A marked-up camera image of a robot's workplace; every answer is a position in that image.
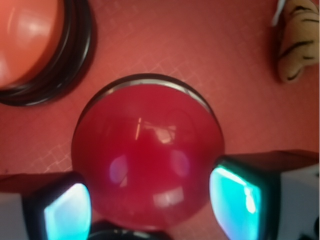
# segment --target white object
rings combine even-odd
[[[0,192],[0,240],[28,239],[20,194]]]
[[[283,172],[278,240],[318,239],[314,226],[319,217],[319,164]]]

